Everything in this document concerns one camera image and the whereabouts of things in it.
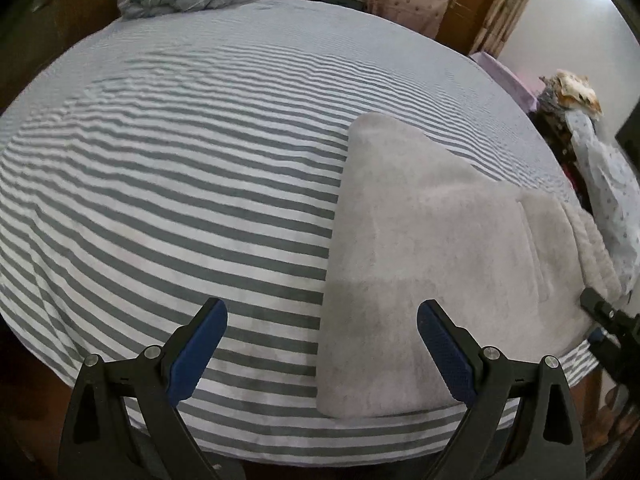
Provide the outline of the beige fleece pants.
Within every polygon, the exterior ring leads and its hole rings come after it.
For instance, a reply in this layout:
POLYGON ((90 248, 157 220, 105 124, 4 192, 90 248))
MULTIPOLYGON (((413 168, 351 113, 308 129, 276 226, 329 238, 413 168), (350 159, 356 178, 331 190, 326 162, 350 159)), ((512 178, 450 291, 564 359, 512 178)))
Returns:
POLYGON ((395 118, 362 115, 348 130, 326 270, 317 408, 369 418, 454 404, 416 325, 425 300, 479 344, 536 362, 584 338, 589 287, 622 294, 587 211, 490 180, 395 118))

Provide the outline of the pile of clothes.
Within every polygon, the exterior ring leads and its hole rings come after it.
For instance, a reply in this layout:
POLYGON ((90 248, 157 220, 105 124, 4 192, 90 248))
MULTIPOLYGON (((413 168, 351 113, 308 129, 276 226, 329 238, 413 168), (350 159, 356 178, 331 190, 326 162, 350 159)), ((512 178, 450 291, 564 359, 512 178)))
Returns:
POLYGON ((602 141, 602 108, 588 79, 568 70, 544 77, 538 110, 559 118, 585 180, 594 221, 603 236, 623 292, 639 279, 639 182, 619 148, 602 141))

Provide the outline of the grey white striped bedsheet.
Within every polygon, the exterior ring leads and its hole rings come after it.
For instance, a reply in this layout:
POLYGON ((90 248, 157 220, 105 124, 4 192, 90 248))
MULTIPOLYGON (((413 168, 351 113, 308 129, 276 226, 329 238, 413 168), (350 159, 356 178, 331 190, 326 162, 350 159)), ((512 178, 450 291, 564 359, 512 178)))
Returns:
POLYGON ((180 411, 206 451, 292 466, 439 451, 456 408, 334 422, 314 407, 319 308, 347 131, 422 129, 484 176, 576 195, 473 61, 304 0, 117 21, 1 118, 1 315, 66 385, 219 297, 229 328, 180 411))

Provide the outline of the brown wooden door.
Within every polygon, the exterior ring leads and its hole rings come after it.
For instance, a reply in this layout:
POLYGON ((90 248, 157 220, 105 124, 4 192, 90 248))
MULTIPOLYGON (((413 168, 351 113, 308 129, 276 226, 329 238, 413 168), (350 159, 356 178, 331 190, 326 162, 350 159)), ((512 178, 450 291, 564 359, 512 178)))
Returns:
POLYGON ((448 0, 435 40, 463 55, 470 54, 494 0, 448 0))

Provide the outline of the dark wooden headboard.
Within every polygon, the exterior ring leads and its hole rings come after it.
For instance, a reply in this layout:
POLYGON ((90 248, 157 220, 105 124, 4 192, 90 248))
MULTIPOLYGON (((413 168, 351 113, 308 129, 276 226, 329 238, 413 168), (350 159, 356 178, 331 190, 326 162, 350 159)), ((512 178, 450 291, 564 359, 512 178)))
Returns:
POLYGON ((117 0, 25 0, 1 24, 1 108, 80 40, 119 18, 117 0))

